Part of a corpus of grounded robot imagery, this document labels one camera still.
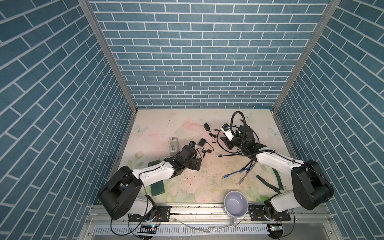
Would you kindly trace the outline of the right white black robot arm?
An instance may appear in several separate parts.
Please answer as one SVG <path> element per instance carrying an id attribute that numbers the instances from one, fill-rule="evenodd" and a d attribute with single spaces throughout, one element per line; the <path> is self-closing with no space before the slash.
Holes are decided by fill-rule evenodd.
<path id="1" fill-rule="evenodd" d="M 249 158 L 250 163 L 242 171 L 250 171 L 257 163 L 271 167 L 276 173 L 279 187 L 259 180 L 276 192 L 265 201 L 264 212 L 269 218 L 286 210 L 303 207 L 313 210 L 334 195 L 334 188 L 315 161 L 300 161 L 281 155 L 258 143 L 254 131 L 248 125 L 221 127 L 220 138 L 229 150 L 237 148 L 237 155 Z"/>

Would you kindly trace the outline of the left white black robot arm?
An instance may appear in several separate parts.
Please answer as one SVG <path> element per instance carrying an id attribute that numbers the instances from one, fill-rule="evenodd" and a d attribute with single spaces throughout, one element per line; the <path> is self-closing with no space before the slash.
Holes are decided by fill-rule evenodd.
<path id="1" fill-rule="evenodd" d="M 160 181 L 175 178 L 190 169 L 199 171 L 201 154 L 191 146 L 184 146 L 174 156 L 142 169 L 123 166 L 100 189 L 98 198 L 113 221 L 126 214 L 151 219 L 156 204 L 147 194 L 139 196 L 142 189 Z"/>

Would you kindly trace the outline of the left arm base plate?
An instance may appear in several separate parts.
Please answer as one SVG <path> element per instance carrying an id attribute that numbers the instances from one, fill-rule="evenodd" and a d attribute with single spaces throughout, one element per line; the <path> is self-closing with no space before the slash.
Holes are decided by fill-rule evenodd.
<path id="1" fill-rule="evenodd" d="M 168 222 L 170 211 L 170 206 L 155 206 L 145 216 L 129 214 L 129 222 Z"/>

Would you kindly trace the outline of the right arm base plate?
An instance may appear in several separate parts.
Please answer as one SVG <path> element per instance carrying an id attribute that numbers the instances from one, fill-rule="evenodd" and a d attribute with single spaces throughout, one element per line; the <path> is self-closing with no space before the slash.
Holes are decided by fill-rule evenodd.
<path id="1" fill-rule="evenodd" d="M 286 210 L 284 212 L 276 212 L 274 210 L 265 210 L 264 205 L 254 205 L 251 204 L 248 207 L 251 221 L 290 221 L 291 216 L 289 211 Z"/>

